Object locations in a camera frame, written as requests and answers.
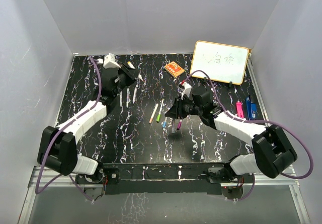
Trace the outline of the orange cap marker pen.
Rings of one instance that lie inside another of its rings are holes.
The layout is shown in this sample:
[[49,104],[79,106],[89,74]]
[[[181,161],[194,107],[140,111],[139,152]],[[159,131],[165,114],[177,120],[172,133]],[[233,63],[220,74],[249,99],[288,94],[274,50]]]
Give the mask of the orange cap marker pen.
[[128,62],[127,62],[127,65],[130,67],[131,72],[132,72],[132,74],[133,74],[134,78],[135,78],[136,80],[143,81],[143,77],[142,77],[142,75],[140,74],[140,71],[139,71],[137,68],[135,68],[135,67],[134,67],[134,65],[133,65],[130,61],[128,61]]

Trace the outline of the light blue cap marker pen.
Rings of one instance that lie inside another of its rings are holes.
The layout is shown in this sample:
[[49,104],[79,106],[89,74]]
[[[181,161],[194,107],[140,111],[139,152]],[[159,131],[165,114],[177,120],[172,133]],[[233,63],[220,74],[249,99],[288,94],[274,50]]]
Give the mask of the light blue cap marker pen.
[[165,118],[164,122],[162,123],[162,127],[165,128],[167,125],[167,117]]

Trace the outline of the lime cap marker pen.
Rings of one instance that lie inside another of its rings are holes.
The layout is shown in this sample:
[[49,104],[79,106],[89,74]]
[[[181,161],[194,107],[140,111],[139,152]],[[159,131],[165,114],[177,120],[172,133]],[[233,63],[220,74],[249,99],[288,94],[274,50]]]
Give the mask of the lime cap marker pen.
[[157,118],[156,118],[157,123],[160,122],[160,117],[161,117],[161,114],[162,114],[163,104],[164,104],[164,99],[162,99],[161,104],[160,104],[159,112],[158,112],[158,115],[157,115]]

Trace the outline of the green cap marker pen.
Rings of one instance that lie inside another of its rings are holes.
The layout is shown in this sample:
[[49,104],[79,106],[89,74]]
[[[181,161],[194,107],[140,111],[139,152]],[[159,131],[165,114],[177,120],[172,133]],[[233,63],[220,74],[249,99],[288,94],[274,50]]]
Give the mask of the green cap marker pen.
[[136,95],[137,95],[137,89],[138,89],[138,86],[136,86],[136,87],[134,88],[133,98],[132,98],[132,104],[134,104],[134,103],[135,103]]

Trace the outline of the peach cap marker pen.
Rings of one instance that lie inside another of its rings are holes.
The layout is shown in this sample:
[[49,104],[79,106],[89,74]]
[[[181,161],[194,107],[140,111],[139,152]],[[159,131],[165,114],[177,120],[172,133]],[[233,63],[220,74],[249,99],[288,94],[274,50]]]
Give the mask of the peach cap marker pen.
[[158,103],[156,103],[156,104],[155,104],[155,106],[154,106],[154,109],[153,109],[153,111],[152,111],[151,117],[150,117],[150,119],[149,119],[149,124],[152,124],[152,122],[153,122],[153,118],[154,118],[155,113],[156,113],[156,111],[157,111],[158,105],[159,105],[159,104],[158,104]]

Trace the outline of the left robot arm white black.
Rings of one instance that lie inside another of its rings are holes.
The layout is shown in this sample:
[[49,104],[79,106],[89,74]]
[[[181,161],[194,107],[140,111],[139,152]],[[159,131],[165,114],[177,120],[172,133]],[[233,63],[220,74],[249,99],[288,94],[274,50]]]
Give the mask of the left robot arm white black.
[[43,130],[37,162],[62,175],[85,174],[93,183],[104,177],[99,162],[79,155],[76,145],[96,123],[107,117],[117,105],[117,97],[139,79],[139,70],[127,63],[111,62],[98,76],[99,87],[92,100],[73,117],[57,127]]

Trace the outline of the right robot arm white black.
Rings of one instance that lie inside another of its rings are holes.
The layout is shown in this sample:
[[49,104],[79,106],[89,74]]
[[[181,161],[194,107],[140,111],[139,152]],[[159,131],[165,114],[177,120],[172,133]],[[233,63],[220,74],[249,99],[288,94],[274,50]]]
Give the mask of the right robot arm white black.
[[243,174],[258,172],[273,179],[297,160],[297,153],[281,127],[232,117],[213,102],[209,91],[194,89],[191,97],[183,93],[165,113],[168,118],[180,120],[189,115],[199,116],[204,125],[226,132],[253,148],[252,154],[239,155],[225,163],[224,176],[230,182],[236,182]]

